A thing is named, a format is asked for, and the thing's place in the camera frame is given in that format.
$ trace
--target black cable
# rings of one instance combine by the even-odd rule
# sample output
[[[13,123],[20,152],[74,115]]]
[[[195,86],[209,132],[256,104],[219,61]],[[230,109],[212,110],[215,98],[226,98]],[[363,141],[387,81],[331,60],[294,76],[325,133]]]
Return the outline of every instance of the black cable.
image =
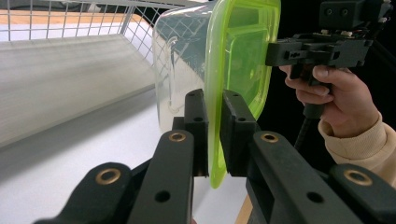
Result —
[[[300,132],[298,133],[296,142],[294,143],[294,148],[299,151],[301,149],[301,145],[305,139],[306,133],[308,132],[309,126],[312,123],[312,119],[305,118],[304,123],[301,126]]]

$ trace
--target trigger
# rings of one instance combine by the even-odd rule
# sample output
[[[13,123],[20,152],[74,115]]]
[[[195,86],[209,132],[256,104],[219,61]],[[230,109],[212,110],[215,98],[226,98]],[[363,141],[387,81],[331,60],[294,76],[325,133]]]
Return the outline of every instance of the trigger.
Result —
[[[299,78],[301,73],[303,72],[303,65],[301,63],[297,63],[291,66],[291,73],[290,73],[290,79],[296,79]]]

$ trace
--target white table surface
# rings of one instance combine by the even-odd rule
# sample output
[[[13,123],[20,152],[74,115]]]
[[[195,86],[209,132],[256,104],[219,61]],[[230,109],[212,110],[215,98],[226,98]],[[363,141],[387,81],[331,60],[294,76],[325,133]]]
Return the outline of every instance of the white table surface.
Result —
[[[0,148],[0,223],[55,217],[93,167],[109,161],[131,169],[148,160],[161,136],[154,90],[146,91]],[[234,223],[246,197],[245,178],[218,189],[195,178],[198,223]]]

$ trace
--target black bracket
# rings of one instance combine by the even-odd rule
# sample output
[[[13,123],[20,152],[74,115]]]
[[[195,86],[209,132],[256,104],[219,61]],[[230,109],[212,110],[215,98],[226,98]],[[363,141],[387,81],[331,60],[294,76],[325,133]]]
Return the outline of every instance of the black bracket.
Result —
[[[368,49],[392,10],[390,1],[324,0],[319,9],[319,27],[323,30],[269,43],[265,63],[363,66]]]
[[[199,110],[201,93],[186,96]],[[201,118],[195,122],[207,127],[201,112],[192,120]],[[230,174],[247,178],[250,223],[396,223],[396,190],[388,183],[351,164],[320,175],[282,135],[261,131],[236,92],[223,93],[220,135]],[[57,217],[35,224],[190,224],[193,170],[205,172],[207,164],[194,159],[201,140],[174,129],[162,135],[153,158],[132,171],[114,162],[93,168]]]

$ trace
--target plastic storage box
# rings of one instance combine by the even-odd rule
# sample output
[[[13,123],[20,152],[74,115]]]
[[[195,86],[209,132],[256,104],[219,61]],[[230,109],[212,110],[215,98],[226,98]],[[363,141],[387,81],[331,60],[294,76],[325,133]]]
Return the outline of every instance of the plastic storage box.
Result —
[[[209,118],[212,187],[226,174],[219,121],[224,89],[236,91],[257,118],[264,107],[271,67],[267,44],[276,41],[280,1],[219,0],[169,10],[153,33],[159,122],[163,132],[183,116],[184,97],[204,89]]]

